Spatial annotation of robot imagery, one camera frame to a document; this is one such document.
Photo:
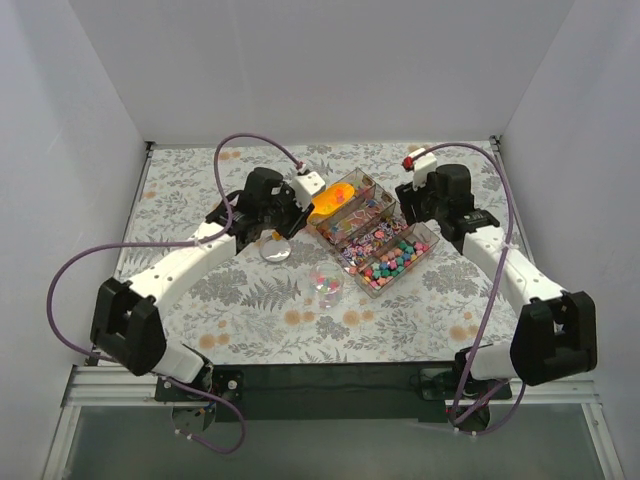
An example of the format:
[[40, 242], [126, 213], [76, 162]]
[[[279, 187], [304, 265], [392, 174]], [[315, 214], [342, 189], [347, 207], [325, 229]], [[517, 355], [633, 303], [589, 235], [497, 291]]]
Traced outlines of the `silver round jar lid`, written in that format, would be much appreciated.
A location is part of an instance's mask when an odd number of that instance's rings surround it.
[[269, 263], [281, 263], [291, 255], [291, 244], [285, 239], [267, 238], [260, 246], [260, 255]]

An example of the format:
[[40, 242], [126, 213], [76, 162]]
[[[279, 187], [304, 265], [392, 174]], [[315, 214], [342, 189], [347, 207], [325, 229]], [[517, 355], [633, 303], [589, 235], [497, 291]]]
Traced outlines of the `yellow plastic scoop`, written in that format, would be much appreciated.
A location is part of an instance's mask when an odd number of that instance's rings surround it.
[[317, 225], [337, 213], [355, 195], [353, 185], [346, 182], [338, 182], [329, 186], [324, 192], [312, 199], [313, 211], [307, 222]]

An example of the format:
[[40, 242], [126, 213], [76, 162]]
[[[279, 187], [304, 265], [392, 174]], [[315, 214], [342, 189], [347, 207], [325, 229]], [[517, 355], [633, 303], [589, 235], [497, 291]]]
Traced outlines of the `clear compartment candy box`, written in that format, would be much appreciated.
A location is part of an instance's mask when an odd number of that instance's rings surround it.
[[439, 238], [423, 224], [409, 226], [393, 196], [361, 169], [338, 182], [353, 185], [354, 197], [321, 223], [308, 224], [345, 272], [377, 298], [427, 259]]

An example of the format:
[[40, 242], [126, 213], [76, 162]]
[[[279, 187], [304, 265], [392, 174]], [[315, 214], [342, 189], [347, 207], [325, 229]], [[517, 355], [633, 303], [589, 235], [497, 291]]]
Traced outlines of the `clear plastic jar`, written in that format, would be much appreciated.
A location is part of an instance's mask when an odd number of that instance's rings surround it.
[[344, 293], [344, 274], [341, 267], [330, 262], [319, 262], [309, 274], [312, 296], [319, 309], [336, 307]]

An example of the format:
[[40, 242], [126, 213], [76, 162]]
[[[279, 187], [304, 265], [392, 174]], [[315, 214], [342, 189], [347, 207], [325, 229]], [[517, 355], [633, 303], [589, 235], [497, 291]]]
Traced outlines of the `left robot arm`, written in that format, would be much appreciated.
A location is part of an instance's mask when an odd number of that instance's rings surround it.
[[314, 171], [291, 181], [269, 168], [249, 173], [243, 189], [225, 195], [192, 236], [133, 277], [111, 278], [99, 288], [90, 339], [136, 376], [159, 374], [178, 381], [193, 400], [213, 386], [208, 362], [165, 335], [163, 318], [214, 267], [257, 241], [266, 230], [285, 239], [306, 226], [313, 199], [326, 188]]

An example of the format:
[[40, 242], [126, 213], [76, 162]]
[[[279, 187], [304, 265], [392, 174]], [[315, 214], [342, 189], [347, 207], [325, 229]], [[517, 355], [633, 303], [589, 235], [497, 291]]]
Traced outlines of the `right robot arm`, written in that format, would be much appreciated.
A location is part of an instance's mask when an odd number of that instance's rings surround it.
[[476, 208], [471, 175], [458, 164], [405, 158], [411, 182], [396, 189], [408, 224], [434, 220], [441, 236], [498, 283], [518, 322], [510, 343], [457, 353], [454, 389], [475, 397], [489, 383], [520, 379], [538, 386], [595, 369], [596, 307], [585, 292], [571, 293], [508, 246], [498, 220]]

